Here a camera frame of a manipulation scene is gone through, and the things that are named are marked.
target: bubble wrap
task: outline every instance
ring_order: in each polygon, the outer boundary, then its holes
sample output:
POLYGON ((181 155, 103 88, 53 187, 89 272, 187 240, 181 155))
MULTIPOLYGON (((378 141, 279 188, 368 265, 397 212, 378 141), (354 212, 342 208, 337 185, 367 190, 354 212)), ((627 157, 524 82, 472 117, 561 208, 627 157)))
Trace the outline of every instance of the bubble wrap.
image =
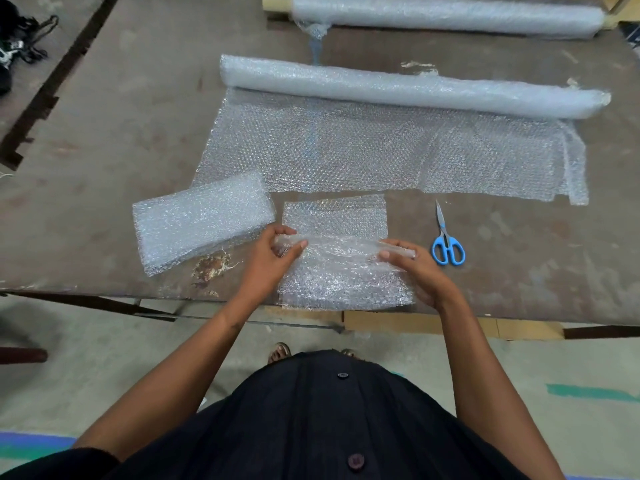
POLYGON ((303 239, 308 246, 278 286, 282 303, 295 308, 380 310, 415 302, 407 273, 381 262, 382 249, 414 252, 357 237, 281 235, 281 252, 303 239))
POLYGON ((192 186, 258 169, 272 192, 564 192, 587 204, 584 165, 559 120, 229 89, 192 186))
POLYGON ((292 0, 295 20, 327 25, 396 27, 590 38, 599 7, 480 0, 292 0))
POLYGON ((583 119, 611 101, 596 89, 539 86, 508 80, 460 80, 222 55, 228 87, 401 106, 495 112, 528 118, 583 119))
POLYGON ((254 239, 274 222, 275 209, 260 173, 133 204, 140 259, 148 276, 194 256, 254 239))
POLYGON ((387 237, 387 204, 380 194, 304 202, 285 202, 282 223, 299 234, 387 237))

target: bubble wrap roll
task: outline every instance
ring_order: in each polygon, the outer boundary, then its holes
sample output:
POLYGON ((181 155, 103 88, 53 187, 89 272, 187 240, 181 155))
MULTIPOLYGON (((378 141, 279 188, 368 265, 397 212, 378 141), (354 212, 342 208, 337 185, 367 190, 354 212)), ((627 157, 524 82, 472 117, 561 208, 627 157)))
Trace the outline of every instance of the bubble wrap roll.
POLYGON ((481 0, 292 0, 295 20, 328 25, 396 27, 590 38, 599 7, 481 0))
POLYGON ((596 89, 539 86, 502 80, 460 80, 437 75, 388 74, 341 67, 222 55, 222 80, 229 87, 400 106, 440 107, 528 118, 579 120, 611 101, 596 89))
POLYGON ((303 202, 285 202, 282 223, 299 234, 387 237, 387 203, 380 194, 303 202))
POLYGON ((254 239, 274 222, 275 209, 260 173, 133 204, 140 259, 148 276, 223 246, 254 239))
POLYGON ((415 292, 402 269, 381 262, 383 250, 414 257, 411 250, 357 237, 281 235, 281 252, 303 239, 308 246, 278 286, 282 303, 295 308, 381 310, 415 302, 415 292))

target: sandal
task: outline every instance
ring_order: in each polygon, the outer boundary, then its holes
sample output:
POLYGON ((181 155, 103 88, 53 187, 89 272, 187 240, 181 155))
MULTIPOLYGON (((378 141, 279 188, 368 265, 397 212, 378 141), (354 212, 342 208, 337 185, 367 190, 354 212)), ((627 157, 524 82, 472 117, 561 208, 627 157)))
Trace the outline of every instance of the sandal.
POLYGON ((341 354, 345 354, 347 355, 347 357, 351 357, 351 358, 360 358, 356 355, 356 352, 354 352, 351 349, 343 349, 341 352, 341 354))
POLYGON ((284 342, 278 342, 274 351, 269 355, 267 364, 277 362, 287 357, 291 357, 291 349, 284 342))

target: table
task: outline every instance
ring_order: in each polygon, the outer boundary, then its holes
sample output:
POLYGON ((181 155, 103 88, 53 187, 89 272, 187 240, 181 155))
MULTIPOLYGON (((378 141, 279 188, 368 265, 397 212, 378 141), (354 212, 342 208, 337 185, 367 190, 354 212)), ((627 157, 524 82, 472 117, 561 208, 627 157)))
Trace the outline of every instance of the table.
MULTIPOLYGON (((33 142, 16 177, 0 182, 0 287, 16 292, 226 300, 240 264, 198 285, 198 259, 146 277, 131 204, 187 188, 225 88, 220 54, 311 63, 309 39, 269 21, 260 0, 119 0, 33 142)), ((388 191, 389 234, 427 246, 434 202, 467 261, 446 272, 478 316, 640 324, 640 72, 618 31, 591 41, 333 28, 321 63, 512 79, 611 90, 578 123, 588 147, 590 203, 571 206, 483 194, 388 191)), ((341 196, 355 193, 341 193, 341 196)), ((324 198, 327 194, 314 194, 324 198)), ((272 194, 281 215, 296 193, 272 194)), ((276 303, 277 297, 271 297, 276 303)), ((413 311, 423 311, 420 305, 413 311)))
MULTIPOLYGON (((32 65, 22 60, 14 62, 12 91, 0 99, 0 163, 15 169, 21 159, 20 154, 14 154, 16 147, 33 121, 43 117, 55 104, 55 100, 51 99, 52 95, 81 56, 81 50, 74 53, 70 49, 74 44, 77 48, 82 48, 82 40, 78 40, 78 37, 98 12, 103 0, 9 1, 18 7, 21 15, 35 17, 39 23, 43 23, 50 15, 58 15, 60 18, 57 28, 36 44, 37 48, 47 51, 48 57, 32 65), (32 106, 32 111, 18 124, 18 128, 15 129, 17 134, 11 134, 16 122, 36 95, 39 97, 32 106)), ((89 27, 89 33, 85 37, 89 36, 91 31, 92 27, 89 27)))

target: person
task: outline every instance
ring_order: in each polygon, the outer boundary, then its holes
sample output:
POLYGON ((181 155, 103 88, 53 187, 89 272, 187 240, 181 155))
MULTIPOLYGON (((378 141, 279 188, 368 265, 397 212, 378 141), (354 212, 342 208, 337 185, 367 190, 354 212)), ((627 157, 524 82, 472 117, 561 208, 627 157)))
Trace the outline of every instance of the person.
POLYGON ((235 297, 126 392, 71 449, 21 465, 9 479, 526 479, 564 476, 460 290, 430 253, 380 252, 405 269, 442 319, 457 418, 407 379, 352 353, 270 363, 196 414, 252 311, 306 241, 279 257, 269 225, 235 297))

